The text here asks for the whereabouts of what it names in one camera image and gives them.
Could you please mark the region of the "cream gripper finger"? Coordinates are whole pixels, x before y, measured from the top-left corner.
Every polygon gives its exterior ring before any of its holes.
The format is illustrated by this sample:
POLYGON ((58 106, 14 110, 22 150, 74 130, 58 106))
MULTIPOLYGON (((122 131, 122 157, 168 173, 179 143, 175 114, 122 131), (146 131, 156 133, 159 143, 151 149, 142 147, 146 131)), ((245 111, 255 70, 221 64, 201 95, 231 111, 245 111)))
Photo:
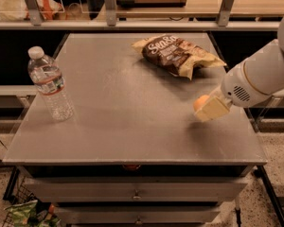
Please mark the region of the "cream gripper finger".
POLYGON ((222 117, 228 113, 229 108, 216 96, 209 96, 209 99, 198 111, 194 110, 194 115, 202 122, 222 117))

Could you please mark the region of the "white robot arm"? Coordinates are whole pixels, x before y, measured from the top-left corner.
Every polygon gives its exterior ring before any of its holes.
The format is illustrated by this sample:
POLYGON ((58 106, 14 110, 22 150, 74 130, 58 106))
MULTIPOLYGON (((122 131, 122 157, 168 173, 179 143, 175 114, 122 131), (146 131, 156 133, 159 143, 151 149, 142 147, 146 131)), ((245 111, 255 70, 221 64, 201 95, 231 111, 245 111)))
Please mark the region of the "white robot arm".
POLYGON ((194 115, 201 121, 227 115, 235 105, 248 108, 284 90, 284 17, 277 38, 233 67, 209 95, 193 103, 194 115))

